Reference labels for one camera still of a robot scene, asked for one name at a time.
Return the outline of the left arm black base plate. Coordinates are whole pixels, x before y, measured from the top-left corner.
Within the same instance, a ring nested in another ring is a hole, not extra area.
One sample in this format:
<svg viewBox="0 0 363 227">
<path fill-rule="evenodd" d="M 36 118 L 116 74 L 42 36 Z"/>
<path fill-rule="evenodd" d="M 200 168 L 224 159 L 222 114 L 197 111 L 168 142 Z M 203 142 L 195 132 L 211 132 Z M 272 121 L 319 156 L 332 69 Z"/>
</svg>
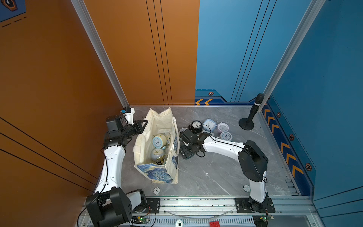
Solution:
<svg viewBox="0 0 363 227">
<path fill-rule="evenodd" d="M 152 213 L 152 214 L 158 214 L 160 211 L 160 198 L 146 198 L 145 201 L 143 201 L 140 205 L 138 205 L 134 210 L 133 214 L 141 213 Z"/>
</svg>

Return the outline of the yellow blue twin-bell clock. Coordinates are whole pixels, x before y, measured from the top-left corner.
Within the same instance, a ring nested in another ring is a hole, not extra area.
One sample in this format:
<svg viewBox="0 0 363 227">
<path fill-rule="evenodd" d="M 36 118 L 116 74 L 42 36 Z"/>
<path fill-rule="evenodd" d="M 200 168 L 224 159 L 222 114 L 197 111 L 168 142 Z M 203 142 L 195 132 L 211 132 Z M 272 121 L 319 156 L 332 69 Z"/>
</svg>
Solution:
<svg viewBox="0 0 363 227">
<path fill-rule="evenodd" d="M 163 148 L 167 145 L 167 138 L 164 134 L 157 134 L 152 139 L 153 146 L 155 148 Z"/>
</svg>

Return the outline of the white round number tag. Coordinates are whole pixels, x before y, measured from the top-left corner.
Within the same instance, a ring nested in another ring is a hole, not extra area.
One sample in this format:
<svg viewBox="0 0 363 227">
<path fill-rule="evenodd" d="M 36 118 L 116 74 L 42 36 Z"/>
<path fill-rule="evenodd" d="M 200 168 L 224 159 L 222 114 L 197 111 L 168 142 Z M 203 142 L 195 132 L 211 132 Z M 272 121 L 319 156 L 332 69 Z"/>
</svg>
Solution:
<svg viewBox="0 0 363 227">
<path fill-rule="evenodd" d="M 183 221 L 181 219 L 178 219 L 176 222 L 175 222 L 175 227 L 183 227 Z"/>
</svg>

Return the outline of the white round alarm clock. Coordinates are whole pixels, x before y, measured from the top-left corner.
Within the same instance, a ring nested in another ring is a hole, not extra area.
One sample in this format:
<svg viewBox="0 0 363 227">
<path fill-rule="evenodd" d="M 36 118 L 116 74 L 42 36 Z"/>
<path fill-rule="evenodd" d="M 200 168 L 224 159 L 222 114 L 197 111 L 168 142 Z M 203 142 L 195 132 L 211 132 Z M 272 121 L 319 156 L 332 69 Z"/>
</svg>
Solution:
<svg viewBox="0 0 363 227">
<path fill-rule="evenodd" d="M 232 141 L 232 139 L 233 139 L 232 134 L 228 131 L 221 132 L 219 138 L 224 141 Z"/>
</svg>

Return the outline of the black round alarm clock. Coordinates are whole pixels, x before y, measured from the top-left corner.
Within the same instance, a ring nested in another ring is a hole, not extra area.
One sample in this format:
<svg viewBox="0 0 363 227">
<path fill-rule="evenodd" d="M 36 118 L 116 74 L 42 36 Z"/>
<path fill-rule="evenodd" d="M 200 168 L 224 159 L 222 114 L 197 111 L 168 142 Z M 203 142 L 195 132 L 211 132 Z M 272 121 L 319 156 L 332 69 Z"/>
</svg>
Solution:
<svg viewBox="0 0 363 227">
<path fill-rule="evenodd" d="M 201 121 L 195 120 L 191 123 L 191 125 L 189 126 L 189 129 L 193 132 L 193 133 L 200 133 L 203 131 L 203 125 Z"/>
</svg>

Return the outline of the pink round alarm clock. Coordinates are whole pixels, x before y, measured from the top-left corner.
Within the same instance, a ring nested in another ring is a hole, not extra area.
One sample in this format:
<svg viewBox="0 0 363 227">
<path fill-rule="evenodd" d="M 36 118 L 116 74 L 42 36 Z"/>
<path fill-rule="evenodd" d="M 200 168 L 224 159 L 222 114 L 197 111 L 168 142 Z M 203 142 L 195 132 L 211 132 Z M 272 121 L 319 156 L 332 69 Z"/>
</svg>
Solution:
<svg viewBox="0 0 363 227">
<path fill-rule="evenodd" d="M 226 123 L 219 123 L 217 125 L 217 131 L 219 133 L 225 132 L 229 130 L 229 126 Z"/>
</svg>

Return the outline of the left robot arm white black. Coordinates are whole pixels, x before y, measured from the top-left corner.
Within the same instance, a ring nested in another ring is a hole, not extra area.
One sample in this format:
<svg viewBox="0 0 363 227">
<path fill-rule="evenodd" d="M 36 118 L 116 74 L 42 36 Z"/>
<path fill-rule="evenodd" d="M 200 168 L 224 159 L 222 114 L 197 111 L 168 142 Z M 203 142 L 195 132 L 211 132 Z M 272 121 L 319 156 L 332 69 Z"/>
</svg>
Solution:
<svg viewBox="0 0 363 227">
<path fill-rule="evenodd" d="M 133 112 L 109 117 L 108 132 L 101 152 L 104 165 L 94 194 L 86 198 L 85 207 L 95 227 L 116 227 L 132 221 L 137 208 L 148 209 L 141 189 L 125 193 L 122 190 L 122 165 L 126 146 L 135 135 L 142 134 L 146 120 L 133 119 Z"/>
</svg>

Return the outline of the black microphone on stand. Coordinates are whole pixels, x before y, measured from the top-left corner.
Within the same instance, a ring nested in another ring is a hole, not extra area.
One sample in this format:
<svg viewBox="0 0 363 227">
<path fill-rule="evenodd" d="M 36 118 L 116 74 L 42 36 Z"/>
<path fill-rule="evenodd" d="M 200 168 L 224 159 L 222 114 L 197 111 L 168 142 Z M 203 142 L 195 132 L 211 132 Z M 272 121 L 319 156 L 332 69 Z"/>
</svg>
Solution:
<svg viewBox="0 0 363 227">
<path fill-rule="evenodd" d="M 239 126 L 242 129 L 250 131 L 254 128 L 253 118 L 256 115 L 263 100 L 264 100 L 264 94 L 259 93 L 255 98 L 254 105 L 251 107 L 249 116 L 247 118 L 242 118 L 239 120 Z"/>
</svg>

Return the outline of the red block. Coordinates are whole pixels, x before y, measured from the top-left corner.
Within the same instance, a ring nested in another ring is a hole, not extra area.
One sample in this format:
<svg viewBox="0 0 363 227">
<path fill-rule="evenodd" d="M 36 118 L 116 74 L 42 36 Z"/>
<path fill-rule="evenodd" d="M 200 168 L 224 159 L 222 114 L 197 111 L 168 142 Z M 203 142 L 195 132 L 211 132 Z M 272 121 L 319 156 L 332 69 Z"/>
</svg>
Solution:
<svg viewBox="0 0 363 227">
<path fill-rule="evenodd" d="M 209 223 L 210 227 L 221 227 L 219 221 L 212 221 Z"/>
</svg>

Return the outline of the green circuit board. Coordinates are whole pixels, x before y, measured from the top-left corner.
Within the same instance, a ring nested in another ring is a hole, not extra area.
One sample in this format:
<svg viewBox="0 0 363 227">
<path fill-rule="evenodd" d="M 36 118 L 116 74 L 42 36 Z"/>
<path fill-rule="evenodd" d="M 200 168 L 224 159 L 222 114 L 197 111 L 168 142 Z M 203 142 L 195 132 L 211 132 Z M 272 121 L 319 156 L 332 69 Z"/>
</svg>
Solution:
<svg viewBox="0 0 363 227">
<path fill-rule="evenodd" d="M 150 222 L 149 217 L 145 216 L 137 216 L 132 217 L 131 225 L 132 226 L 146 226 Z"/>
</svg>

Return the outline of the white round marker right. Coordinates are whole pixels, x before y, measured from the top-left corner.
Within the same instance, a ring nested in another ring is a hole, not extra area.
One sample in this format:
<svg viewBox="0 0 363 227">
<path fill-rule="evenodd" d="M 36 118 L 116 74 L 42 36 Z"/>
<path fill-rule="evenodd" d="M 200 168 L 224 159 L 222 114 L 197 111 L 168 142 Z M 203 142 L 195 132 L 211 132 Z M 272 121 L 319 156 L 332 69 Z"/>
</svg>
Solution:
<svg viewBox="0 0 363 227">
<path fill-rule="evenodd" d="M 251 187 L 250 187 L 249 185 L 245 184 L 245 185 L 243 186 L 243 190 L 244 190 L 245 192 L 249 193 L 249 192 L 251 191 Z"/>
</svg>

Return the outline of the white round marker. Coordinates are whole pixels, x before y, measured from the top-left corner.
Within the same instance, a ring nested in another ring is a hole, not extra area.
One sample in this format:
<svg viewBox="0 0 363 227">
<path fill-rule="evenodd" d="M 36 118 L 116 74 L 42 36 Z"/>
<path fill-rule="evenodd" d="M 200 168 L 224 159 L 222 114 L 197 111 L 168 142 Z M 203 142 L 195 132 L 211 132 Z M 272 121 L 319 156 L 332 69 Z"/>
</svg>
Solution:
<svg viewBox="0 0 363 227">
<path fill-rule="evenodd" d="M 155 188 L 154 188 L 154 190 L 153 190 L 153 193 L 154 193 L 155 195 L 159 195 L 159 194 L 160 194 L 160 192 L 161 192 L 161 189 L 160 189 L 159 187 L 155 187 Z"/>
<path fill-rule="evenodd" d="M 249 192 L 251 191 L 251 187 L 250 187 L 249 185 L 245 184 L 245 185 L 243 186 L 243 190 L 244 190 L 245 192 L 249 193 Z"/>
</svg>

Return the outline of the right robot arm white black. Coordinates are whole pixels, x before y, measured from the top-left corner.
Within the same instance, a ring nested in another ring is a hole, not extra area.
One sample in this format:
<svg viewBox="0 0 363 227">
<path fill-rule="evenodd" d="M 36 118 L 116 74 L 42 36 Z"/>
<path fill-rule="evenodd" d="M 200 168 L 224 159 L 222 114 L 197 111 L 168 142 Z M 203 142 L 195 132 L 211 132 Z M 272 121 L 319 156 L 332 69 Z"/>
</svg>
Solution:
<svg viewBox="0 0 363 227">
<path fill-rule="evenodd" d="M 190 129 L 181 133 L 185 147 L 193 153 L 216 153 L 239 162 L 242 172 L 250 183 L 250 195 L 245 203 L 252 212 L 269 212 L 271 199 L 266 190 L 268 158 L 251 140 L 245 143 L 224 141 L 209 133 L 197 135 Z"/>
</svg>

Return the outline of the white round marker left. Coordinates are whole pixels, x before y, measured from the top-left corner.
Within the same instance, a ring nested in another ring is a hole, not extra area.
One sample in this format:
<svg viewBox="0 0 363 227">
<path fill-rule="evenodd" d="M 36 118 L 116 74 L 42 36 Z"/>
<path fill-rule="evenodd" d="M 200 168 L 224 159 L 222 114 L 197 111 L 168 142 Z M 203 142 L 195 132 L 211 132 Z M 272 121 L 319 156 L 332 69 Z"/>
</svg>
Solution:
<svg viewBox="0 0 363 227">
<path fill-rule="evenodd" d="M 160 189 L 159 187 L 155 187 L 155 188 L 154 188 L 154 190 L 153 190 L 153 193 L 154 193 L 155 195 L 159 195 L 159 194 L 160 194 L 160 192 L 161 192 L 161 189 Z"/>
</svg>

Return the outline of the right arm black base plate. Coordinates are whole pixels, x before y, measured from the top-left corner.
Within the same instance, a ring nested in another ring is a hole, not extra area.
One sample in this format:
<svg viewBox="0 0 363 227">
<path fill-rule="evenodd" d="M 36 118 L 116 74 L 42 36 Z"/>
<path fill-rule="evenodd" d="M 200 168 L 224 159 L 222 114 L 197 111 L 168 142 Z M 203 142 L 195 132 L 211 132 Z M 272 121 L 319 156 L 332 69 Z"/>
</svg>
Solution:
<svg viewBox="0 0 363 227">
<path fill-rule="evenodd" d="M 262 203 L 251 198 L 235 198 L 235 206 L 238 213 L 275 213 L 273 201 L 268 196 Z"/>
</svg>

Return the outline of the cream canvas bag starry print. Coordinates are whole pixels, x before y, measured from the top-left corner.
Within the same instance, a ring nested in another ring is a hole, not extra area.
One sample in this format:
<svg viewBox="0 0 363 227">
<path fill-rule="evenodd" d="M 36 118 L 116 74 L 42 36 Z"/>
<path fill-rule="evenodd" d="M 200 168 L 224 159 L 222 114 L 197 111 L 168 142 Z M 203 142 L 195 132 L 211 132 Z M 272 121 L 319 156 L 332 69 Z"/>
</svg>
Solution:
<svg viewBox="0 0 363 227">
<path fill-rule="evenodd" d="M 134 167 L 152 183 L 178 183 L 180 136 L 171 108 L 150 109 L 133 147 Z"/>
</svg>

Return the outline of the dark teal alarm clock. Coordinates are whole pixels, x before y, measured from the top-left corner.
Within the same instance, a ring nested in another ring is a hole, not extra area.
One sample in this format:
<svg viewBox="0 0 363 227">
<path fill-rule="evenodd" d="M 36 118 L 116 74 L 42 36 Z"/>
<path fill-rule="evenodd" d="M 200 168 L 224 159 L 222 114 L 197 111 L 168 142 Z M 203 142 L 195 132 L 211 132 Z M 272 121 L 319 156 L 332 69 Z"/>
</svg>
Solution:
<svg viewBox="0 0 363 227">
<path fill-rule="evenodd" d="M 188 147 L 181 147 L 180 154 L 185 160 L 190 159 L 194 156 L 194 152 L 192 152 Z"/>
</svg>

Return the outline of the light blue square alarm clock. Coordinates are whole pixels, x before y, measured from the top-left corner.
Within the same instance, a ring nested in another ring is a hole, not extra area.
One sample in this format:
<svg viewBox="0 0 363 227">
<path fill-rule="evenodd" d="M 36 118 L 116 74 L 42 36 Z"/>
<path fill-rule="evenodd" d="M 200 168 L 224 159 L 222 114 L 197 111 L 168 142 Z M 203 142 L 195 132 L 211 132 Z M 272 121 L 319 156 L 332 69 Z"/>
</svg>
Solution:
<svg viewBox="0 0 363 227">
<path fill-rule="evenodd" d="M 202 124 L 203 130 L 213 132 L 216 129 L 217 123 L 211 119 L 206 119 Z"/>
</svg>

